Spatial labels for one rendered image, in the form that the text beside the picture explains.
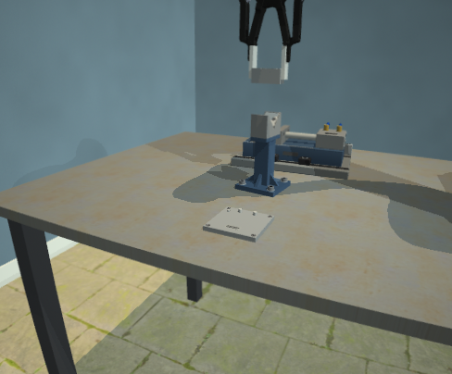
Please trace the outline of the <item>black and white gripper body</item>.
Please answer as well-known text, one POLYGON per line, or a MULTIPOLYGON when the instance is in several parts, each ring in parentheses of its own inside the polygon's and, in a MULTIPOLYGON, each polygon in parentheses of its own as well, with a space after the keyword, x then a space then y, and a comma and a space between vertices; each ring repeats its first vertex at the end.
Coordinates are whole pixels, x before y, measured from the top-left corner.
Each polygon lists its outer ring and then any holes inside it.
MULTIPOLYGON (((286 0, 282 0, 282 5, 285 3, 286 0)), ((274 0, 264 0, 263 6, 264 8, 270 8, 275 7, 274 0)))

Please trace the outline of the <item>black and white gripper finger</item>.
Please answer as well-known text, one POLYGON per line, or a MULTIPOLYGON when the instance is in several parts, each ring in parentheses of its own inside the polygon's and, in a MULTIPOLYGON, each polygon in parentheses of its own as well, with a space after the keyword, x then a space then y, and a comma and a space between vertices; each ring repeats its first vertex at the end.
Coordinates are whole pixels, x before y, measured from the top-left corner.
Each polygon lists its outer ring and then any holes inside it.
POLYGON ((239 0, 240 2, 240 33, 239 40, 248 45, 249 77, 251 79, 252 68, 257 67, 257 39, 267 8, 262 7, 264 0, 257 0, 256 12, 249 33, 249 2, 251 0, 239 0), (249 37, 248 37, 249 36, 249 37))
POLYGON ((282 44, 284 44, 282 45, 281 80, 287 80, 288 62, 290 62, 291 59, 291 46, 301 41, 303 2, 304 0, 294 1, 293 37, 291 37, 286 17, 285 4, 282 5, 282 0, 274 0, 282 33, 282 44))

